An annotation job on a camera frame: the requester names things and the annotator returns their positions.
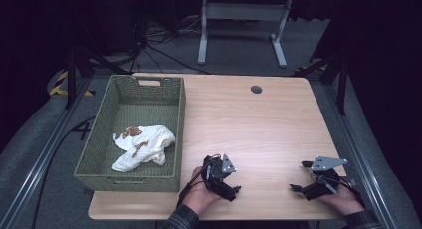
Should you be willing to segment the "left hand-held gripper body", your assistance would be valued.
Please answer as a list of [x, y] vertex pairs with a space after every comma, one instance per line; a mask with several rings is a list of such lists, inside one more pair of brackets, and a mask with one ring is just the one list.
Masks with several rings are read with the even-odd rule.
[[224, 179], [237, 169], [226, 154], [207, 155], [203, 161], [201, 177], [211, 191], [234, 191]]

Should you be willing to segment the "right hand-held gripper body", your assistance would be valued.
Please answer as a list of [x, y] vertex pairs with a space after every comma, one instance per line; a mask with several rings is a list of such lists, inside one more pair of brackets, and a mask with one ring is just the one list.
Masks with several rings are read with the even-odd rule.
[[306, 200], [317, 199], [327, 194], [336, 194], [340, 176], [334, 169], [347, 163], [347, 159], [317, 156], [312, 167], [309, 168], [314, 182], [303, 188], [302, 194]]

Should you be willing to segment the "white cloth with brown print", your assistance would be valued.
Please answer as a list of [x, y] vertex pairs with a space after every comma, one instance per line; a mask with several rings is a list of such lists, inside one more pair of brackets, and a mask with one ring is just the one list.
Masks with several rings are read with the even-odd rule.
[[176, 140], [174, 134], [164, 125], [131, 126], [120, 136], [113, 135], [115, 145], [124, 150], [112, 169], [129, 172], [141, 164], [154, 162], [163, 165], [166, 162], [165, 149]]

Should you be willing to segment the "green woven basket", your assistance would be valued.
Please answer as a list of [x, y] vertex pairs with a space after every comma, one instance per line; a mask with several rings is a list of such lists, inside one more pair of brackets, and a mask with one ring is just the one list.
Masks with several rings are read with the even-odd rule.
[[[180, 188], [185, 89], [181, 78], [114, 75], [110, 78], [74, 177], [94, 191], [177, 192]], [[166, 162], [129, 172], [112, 165], [125, 154], [113, 135], [131, 126], [164, 125], [176, 137]]]

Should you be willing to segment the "person's right hand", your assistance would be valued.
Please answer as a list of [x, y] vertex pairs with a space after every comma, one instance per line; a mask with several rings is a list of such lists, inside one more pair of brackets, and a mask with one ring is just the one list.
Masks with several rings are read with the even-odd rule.
[[364, 210], [354, 194], [343, 185], [338, 187], [336, 194], [327, 194], [318, 200], [331, 206], [341, 215], [350, 215]]

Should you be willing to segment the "person's left hand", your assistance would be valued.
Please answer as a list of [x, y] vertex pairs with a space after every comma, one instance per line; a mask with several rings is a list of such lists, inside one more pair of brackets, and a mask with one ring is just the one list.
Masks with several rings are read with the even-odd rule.
[[195, 178], [201, 169], [201, 166], [197, 166], [193, 170], [193, 186], [182, 200], [182, 204], [189, 207], [198, 216], [201, 216], [213, 203], [222, 199], [221, 196], [210, 192], [200, 177]]

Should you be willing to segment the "black tripod stand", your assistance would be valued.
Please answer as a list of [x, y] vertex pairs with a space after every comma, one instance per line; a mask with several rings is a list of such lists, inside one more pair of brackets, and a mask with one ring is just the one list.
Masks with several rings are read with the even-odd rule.
[[83, 78], [90, 78], [94, 74], [94, 68], [90, 59], [94, 59], [101, 65], [119, 75], [128, 75], [121, 67], [107, 60], [103, 56], [91, 52], [90, 50], [81, 46], [72, 47], [67, 59], [67, 72], [68, 72], [68, 96], [65, 109], [68, 110], [77, 98], [77, 80], [76, 71], [79, 71]]
[[307, 67], [299, 67], [294, 71], [293, 77], [304, 77], [322, 67], [325, 67], [325, 70], [319, 77], [319, 81], [323, 85], [331, 85], [335, 79], [338, 79], [336, 105], [339, 112], [342, 115], [345, 115], [344, 104], [348, 70], [346, 54], [332, 55], [326, 59], [321, 59], [316, 63], [310, 64]]

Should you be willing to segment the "yellow black hazard tape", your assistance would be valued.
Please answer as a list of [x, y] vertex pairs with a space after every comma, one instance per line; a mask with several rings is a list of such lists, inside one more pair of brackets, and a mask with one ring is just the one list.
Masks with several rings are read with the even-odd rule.
[[68, 91], [62, 88], [62, 84], [64, 83], [65, 79], [68, 76], [68, 72], [63, 70], [57, 77], [55, 83], [53, 84], [52, 88], [50, 89], [50, 95], [63, 95], [66, 96]]

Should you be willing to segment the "grey metal floor rail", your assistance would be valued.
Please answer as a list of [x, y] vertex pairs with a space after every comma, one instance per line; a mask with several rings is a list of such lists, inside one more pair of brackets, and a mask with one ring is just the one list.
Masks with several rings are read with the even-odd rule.
[[371, 205], [378, 216], [380, 222], [383, 224], [385, 229], [398, 229], [394, 218], [387, 208], [387, 204], [381, 188], [378, 184], [378, 180], [375, 177], [371, 166], [364, 155], [362, 148], [358, 145], [354, 132], [351, 128], [349, 120], [345, 115], [341, 114], [338, 106], [334, 90], [331, 87], [323, 86], [323, 91], [326, 94], [329, 105], [334, 110], [336, 120], [340, 124], [340, 128], [345, 134], [345, 138], [350, 147], [350, 157], [353, 160], [355, 168], [362, 181], [362, 186], [371, 202]]
[[43, 177], [50, 160], [53, 158], [53, 154], [55, 153], [57, 146], [60, 144], [60, 140], [64, 138], [65, 126], [70, 121], [73, 112], [90, 83], [91, 79], [81, 79], [80, 84], [76, 88], [71, 105], [67, 110], [63, 110], [58, 117], [53, 132], [50, 134], [46, 144], [30, 168], [9, 209], [0, 221], [0, 229], [13, 229], [15, 226], [23, 209], [26, 207], [33, 192], [37, 188], [39, 181]]

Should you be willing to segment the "white metal table frame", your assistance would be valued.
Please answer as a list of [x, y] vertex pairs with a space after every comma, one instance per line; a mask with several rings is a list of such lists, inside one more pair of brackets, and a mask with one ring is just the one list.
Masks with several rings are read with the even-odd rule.
[[287, 66], [281, 38], [288, 20], [292, 1], [287, 0], [282, 5], [244, 4], [244, 3], [214, 3], [202, 0], [201, 37], [197, 63], [204, 65], [207, 56], [207, 21], [208, 20], [248, 20], [278, 22], [278, 30], [270, 36], [273, 49], [281, 68]]

